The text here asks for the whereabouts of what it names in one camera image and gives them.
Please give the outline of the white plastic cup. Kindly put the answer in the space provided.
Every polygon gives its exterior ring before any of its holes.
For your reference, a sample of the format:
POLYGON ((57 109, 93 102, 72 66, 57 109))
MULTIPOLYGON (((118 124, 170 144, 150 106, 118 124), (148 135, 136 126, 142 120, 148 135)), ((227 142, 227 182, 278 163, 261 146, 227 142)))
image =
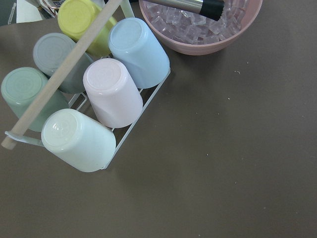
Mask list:
POLYGON ((45 122, 44 147, 82 172, 95 172, 108 165, 116 149, 113 132, 74 109, 62 109, 45 122))

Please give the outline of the green plastic cup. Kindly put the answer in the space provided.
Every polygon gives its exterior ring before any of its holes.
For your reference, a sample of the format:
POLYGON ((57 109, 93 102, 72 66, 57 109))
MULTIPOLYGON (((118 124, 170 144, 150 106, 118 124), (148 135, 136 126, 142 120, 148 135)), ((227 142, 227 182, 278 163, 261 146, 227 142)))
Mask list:
MULTIPOLYGON (((1 83, 1 94, 14 114, 21 118, 47 83, 48 78, 38 69, 21 67, 5 76, 1 83)), ((67 99, 56 90, 29 129, 35 132, 42 131, 44 123, 51 114, 67 108, 69 108, 67 99)))

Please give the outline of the pink plastic cup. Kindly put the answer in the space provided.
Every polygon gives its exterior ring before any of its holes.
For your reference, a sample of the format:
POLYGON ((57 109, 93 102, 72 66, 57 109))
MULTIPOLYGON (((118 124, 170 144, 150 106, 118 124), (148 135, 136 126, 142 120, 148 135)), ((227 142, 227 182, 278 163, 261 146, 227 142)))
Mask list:
POLYGON ((142 97, 120 61, 111 58, 95 61, 86 69, 83 84, 101 124, 122 128, 141 115, 142 97))

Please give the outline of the pink ice bowl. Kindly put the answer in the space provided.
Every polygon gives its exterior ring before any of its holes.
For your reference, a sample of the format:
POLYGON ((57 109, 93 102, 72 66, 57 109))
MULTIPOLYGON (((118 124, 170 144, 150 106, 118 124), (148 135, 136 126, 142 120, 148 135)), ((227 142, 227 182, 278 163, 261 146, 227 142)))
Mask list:
POLYGON ((189 11, 141 0, 141 13, 157 39, 168 48, 191 56, 218 52, 251 26, 261 0, 226 0, 218 21, 189 11))

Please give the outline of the yellow plastic cup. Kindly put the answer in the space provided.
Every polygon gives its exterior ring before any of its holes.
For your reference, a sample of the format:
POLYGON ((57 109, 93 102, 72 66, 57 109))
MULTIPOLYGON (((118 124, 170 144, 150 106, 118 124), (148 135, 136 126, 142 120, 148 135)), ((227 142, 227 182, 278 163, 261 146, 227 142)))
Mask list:
MULTIPOLYGON (((65 35, 78 42, 101 10, 102 8, 91 0, 66 0, 57 15, 58 25, 65 35)), ((86 52, 95 57, 109 55, 108 36, 116 23, 115 18, 110 17, 86 52)))

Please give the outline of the grey plastic cup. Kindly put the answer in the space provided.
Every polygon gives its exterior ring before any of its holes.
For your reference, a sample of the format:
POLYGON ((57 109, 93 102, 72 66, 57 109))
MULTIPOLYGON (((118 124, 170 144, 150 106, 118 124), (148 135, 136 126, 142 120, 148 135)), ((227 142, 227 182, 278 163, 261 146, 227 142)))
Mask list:
MULTIPOLYGON (((64 34, 46 34, 36 42, 33 48, 33 60, 41 72, 51 77, 75 45, 76 43, 64 34)), ((83 76, 92 62, 91 57, 84 53, 61 83, 59 90, 69 94, 84 92, 83 76)))

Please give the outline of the blue plastic cup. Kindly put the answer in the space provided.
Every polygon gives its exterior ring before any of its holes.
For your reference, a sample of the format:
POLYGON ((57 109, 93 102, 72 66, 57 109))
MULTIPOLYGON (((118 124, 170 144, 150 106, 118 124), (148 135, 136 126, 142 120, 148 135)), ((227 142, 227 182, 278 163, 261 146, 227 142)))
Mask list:
POLYGON ((169 58, 148 25, 136 17, 119 21, 110 31, 108 46, 139 89, 160 84, 169 74, 169 58))

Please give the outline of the steel black muddler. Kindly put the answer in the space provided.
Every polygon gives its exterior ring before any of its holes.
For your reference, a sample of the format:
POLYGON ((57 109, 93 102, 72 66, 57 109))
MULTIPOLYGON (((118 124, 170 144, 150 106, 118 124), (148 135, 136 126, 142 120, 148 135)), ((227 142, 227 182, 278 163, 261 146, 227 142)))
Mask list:
POLYGON ((218 21, 223 13, 223 0, 149 0, 149 2, 199 14, 218 21))

